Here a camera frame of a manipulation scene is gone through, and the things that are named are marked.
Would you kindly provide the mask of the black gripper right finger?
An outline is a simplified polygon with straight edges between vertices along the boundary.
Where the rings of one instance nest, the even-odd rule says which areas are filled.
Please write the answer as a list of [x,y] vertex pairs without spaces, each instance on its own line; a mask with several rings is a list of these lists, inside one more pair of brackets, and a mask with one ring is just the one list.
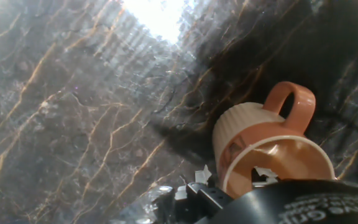
[[265,187],[278,182],[278,175],[270,169],[254,167],[252,169],[252,186]]

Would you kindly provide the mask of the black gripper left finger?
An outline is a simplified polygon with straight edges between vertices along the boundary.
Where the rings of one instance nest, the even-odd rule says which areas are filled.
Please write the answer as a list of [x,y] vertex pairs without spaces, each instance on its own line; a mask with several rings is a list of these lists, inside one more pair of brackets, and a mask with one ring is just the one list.
[[208,223],[233,199],[215,185],[215,176],[204,166],[195,171],[195,181],[168,192],[157,199],[158,224]]

